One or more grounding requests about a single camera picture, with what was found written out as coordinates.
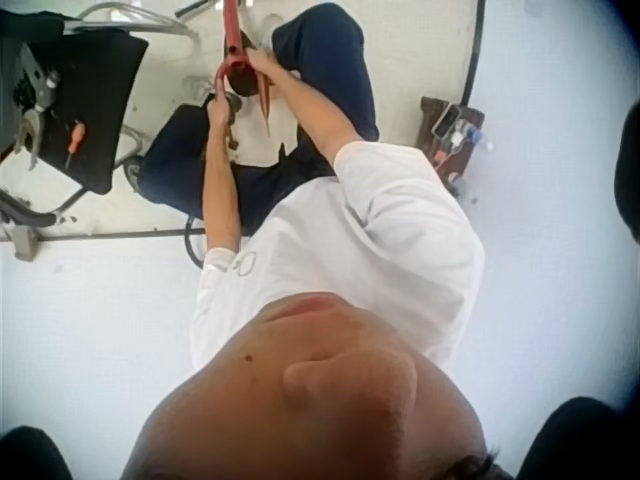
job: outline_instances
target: white wall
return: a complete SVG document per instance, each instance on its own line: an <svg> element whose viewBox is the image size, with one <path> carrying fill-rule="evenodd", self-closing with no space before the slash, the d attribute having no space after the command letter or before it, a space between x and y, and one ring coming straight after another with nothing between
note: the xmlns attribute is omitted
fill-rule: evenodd
<svg viewBox="0 0 640 480"><path fill-rule="evenodd" d="M488 0L471 104L493 154L474 156L484 286L453 374L499 462L576 395L619 406L638 379L638 247L617 213L615 162L638 63L594 1Z"/></svg>
<svg viewBox="0 0 640 480"><path fill-rule="evenodd" d="M198 269L181 238L48 243L33 264L0 250L2 431L43 428L75 478L118 478L146 417L192 373Z"/></svg>
<svg viewBox="0 0 640 480"><path fill-rule="evenodd" d="M621 405L638 371L638 249L612 184L637 59L590 1L489 0L472 104L496 143L469 178L488 255L452 365L516 472L574 395ZM197 271L175 239L0 244L2 431L45 428L79 479L117 477L151 409L190 373Z"/></svg>

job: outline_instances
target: nose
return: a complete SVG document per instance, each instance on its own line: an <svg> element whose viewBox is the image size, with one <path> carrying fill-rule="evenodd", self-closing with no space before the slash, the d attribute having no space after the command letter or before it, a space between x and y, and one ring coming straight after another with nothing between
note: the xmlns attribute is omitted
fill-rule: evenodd
<svg viewBox="0 0 640 480"><path fill-rule="evenodd" d="M378 346L293 364L283 380L294 403L327 421L366 411L401 424L413 410L417 388L413 359Z"/></svg>

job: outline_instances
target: dark blue pants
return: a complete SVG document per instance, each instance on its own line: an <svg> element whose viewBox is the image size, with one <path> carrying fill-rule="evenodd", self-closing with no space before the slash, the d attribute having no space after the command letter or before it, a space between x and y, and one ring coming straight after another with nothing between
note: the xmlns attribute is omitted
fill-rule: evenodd
<svg viewBox="0 0 640 480"><path fill-rule="evenodd" d="M366 140L378 140L360 26L340 7L325 3L302 13L273 33L280 64L298 70L349 117ZM145 198L202 218L205 164L201 159L209 122L201 107L174 112L142 161L138 183ZM252 235L278 202L300 185L334 175L309 137L298 131L298 146L267 168L232 164L243 235Z"/></svg>

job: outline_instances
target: orange screwdriver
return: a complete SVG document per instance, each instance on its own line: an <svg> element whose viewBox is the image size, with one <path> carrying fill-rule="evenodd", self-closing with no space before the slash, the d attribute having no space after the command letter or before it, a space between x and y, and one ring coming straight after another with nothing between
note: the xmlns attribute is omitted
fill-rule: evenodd
<svg viewBox="0 0 640 480"><path fill-rule="evenodd" d="M67 152L69 152L69 156L67 157L67 161L64 164L64 169L69 170L69 165L71 164L71 158L78 151L78 147L82 140L84 140L84 136L87 133L87 127L84 126L84 123L77 122L76 126L73 127L73 131L71 132L71 141L69 142L69 147L67 148Z"/></svg>

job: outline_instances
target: red tool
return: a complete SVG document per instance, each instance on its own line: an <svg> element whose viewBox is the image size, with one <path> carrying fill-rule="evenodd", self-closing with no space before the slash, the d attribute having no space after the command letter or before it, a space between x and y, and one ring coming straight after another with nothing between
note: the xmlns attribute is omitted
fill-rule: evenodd
<svg viewBox="0 0 640 480"><path fill-rule="evenodd" d="M216 80L224 80L224 77L230 75L234 71L243 71L248 69L256 76L258 84L258 92L260 94L260 109L264 116L269 131L269 81L265 75L256 72L249 64L249 58L242 46L242 34L240 33L240 22L238 21L238 5L237 0L224 0L224 30L227 42L228 54L223 60L216 73Z"/></svg>
<svg viewBox="0 0 640 480"><path fill-rule="evenodd" d="M86 135L86 133L87 127L85 127L84 123L82 122L77 122L76 126L73 127L73 130L71 131L71 141L69 142L69 147L67 148L69 156L67 156L67 161L64 164L65 170L69 169L71 158L78 151L78 147L80 146L80 143L82 143L82 140L84 140L84 136Z"/></svg>

